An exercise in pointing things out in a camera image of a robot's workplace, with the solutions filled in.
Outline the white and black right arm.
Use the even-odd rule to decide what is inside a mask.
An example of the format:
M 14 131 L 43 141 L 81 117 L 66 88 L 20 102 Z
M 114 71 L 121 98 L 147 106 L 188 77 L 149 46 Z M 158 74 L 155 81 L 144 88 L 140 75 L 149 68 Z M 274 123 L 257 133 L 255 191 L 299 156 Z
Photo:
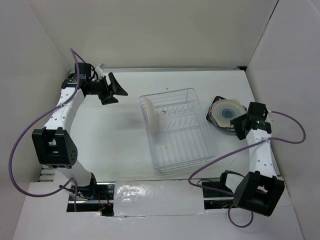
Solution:
M 251 102 L 247 113 L 230 121 L 239 140 L 246 140 L 249 148 L 249 171 L 246 176 L 226 170 L 220 176 L 218 190 L 223 196 L 232 193 L 235 207 L 269 217 L 284 189 L 284 181 L 277 178 L 272 162 L 271 124 L 266 121 L 267 108 L 263 103 Z

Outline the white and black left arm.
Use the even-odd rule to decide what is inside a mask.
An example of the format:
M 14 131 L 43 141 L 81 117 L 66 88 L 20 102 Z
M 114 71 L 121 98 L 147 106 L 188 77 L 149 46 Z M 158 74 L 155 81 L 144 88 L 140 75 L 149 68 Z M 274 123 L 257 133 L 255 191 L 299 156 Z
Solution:
M 102 105 L 118 103 L 116 95 L 127 96 L 113 73 L 99 81 L 67 78 L 61 85 L 60 99 L 50 119 L 41 129 L 31 135 L 40 164 L 56 169 L 67 179 L 73 179 L 71 190 L 88 200 L 98 197 L 99 187 L 93 173 L 86 170 L 78 160 L 78 149 L 70 136 L 71 127 L 80 105 L 87 95 L 96 95 Z

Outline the orange rimmed petal pattern plate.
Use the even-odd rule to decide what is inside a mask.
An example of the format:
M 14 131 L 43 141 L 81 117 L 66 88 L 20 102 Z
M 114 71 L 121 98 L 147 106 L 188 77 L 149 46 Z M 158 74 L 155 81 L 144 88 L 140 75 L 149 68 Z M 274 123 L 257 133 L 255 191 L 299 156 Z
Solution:
M 141 100 L 140 103 L 142 107 L 142 114 L 148 126 L 149 134 L 151 136 L 154 136 L 158 129 L 158 119 L 157 119 L 156 109 L 152 101 L 146 96 L 142 96 L 140 100 Z

